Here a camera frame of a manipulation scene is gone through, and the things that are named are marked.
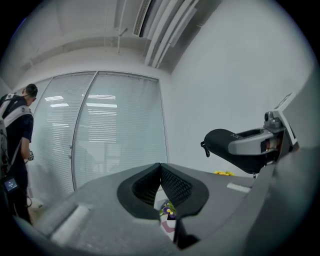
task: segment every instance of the white wall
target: white wall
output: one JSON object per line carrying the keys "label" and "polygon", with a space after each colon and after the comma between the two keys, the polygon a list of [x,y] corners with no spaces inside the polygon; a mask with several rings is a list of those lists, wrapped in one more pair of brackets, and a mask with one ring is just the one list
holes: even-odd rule
{"label": "white wall", "polygon": [[159,79],[168,160],[170,161],[171,144],[174,142],[171,75],[165,71],[144,65],[144,57],[133,49],[121,48],[120,55],[116,47],[95,47],[74,50],[51,57],[34,68],[29,69],[17,83],[14,91],[30,83],[63,74],[83,71],[110,71],[130,73]]}
{"label": "white wall", "polygon": [[262,127],[264,113],[302,87],[314,62],[304,38],[277,5],[222,2],[172,73],[171,162],[248,176],[216,155],[207,158],[200,142],[218,128],[238,133]]}
{"label": "white wall", "polygon": [[9,93],[12,93],[12,90],[8,87],[5,81],[3,81],[3,79],[0,77],[0,97]]}

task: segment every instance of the black foam pad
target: black foam pad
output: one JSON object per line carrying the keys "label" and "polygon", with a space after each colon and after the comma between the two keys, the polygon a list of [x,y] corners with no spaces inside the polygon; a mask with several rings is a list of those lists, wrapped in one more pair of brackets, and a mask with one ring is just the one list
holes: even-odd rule
{"label": "black foam pad", "polygon": [[231,142],[241,139],[241,136],[229,130],[215,129],[205,136],[204,144],[210,152],[239,167],[244,172],[258,174],[266,163],[265,155],[234,155],[228,151],[228,145]]}

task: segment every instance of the window blinds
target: window blinds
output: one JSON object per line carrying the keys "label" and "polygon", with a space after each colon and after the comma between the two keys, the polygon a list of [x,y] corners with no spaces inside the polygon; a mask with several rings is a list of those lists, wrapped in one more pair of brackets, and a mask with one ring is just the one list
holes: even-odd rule
{"label": "window blinds", "polygon": [[34,160],[28,166],[32,194],[51,206],[74,191],[71,174],[71,144],[80,106],[94,72],[54,77],[33,115],[30,149]]}
{"label": "window blinds", "polygon": [[151,163],[167,163],[158,81],[99,72],[82,105],[74,135],[75,187]]}

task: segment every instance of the ceiling light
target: ceiling light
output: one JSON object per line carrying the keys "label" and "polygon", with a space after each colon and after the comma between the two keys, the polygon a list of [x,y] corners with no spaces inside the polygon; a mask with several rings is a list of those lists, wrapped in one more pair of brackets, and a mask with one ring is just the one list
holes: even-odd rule
{"label": "ceiling light", "polygon": [[52,125],[56,127],[70,127],[69,124],[66,123],[53,123]]}
{"label": "ceiling light", "polygon": [[48,101],[63,100],[64,98],[62,96],[54,96],[54,97],[47,97],[47,98],[44,98],[44,99],[48,102]]}
{"label": "ceiling light", "polygon": [[88,107],[117,108],[117,104],[87,103]]}
{"label": "ceiling light", "polygon": [[68,107],[69,105],[67,103],[61,103],[61,104],[51,104],[50,106],[52,108],[57,108],[57,107]]}
{"label": "ceiling light", "polygon": [[114,96],[114,95],[89,94],[88,98],[89,99],[110,99],[110,100],[115,100],[116,96]]}
{"label": "ceiling light", "polygon": [[100,142],[100,143],[117,143],[116,141],[98,141],[98,140],[89,140],[89,142]]}

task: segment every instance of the backpack strap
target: backpack strap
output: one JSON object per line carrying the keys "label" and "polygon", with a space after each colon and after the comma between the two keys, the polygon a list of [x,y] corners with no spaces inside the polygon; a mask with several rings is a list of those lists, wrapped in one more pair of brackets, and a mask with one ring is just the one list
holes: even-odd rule
{"label": "backpack strap", "polygon": [[19,106],[15,110],[13,110],[10,114],[8,114],[4,119],[4,125],[7,128],[11,125],[15,120],[24,115],[32,115],[30,109],[27,106]]}
{"label": "backpack strap", "polygon": [[18,146],[16,147],[15,151],[14,151],[14,154],[13,154],[13,157],[11,159],[11,165],[10,166],[13,166],[14,165],[14,162],[16,160],[16,157],[17,157],[17,154],[19,152],[19,149],[20,149],[20,146],[21,146],[21,142],[22,142],[22,139],[20,140]]}
{"label": "backpack strap", "polygon": [[3,114],[5,113],[9,103],[10,103],[10,100],[9,99],[12,99],[14,97],[14,94],[13,93],[9,93],[6,97],[5,97],[5,100],[4,102],[2,103],[1,107],[0,107],[0,117],[3,116]]}

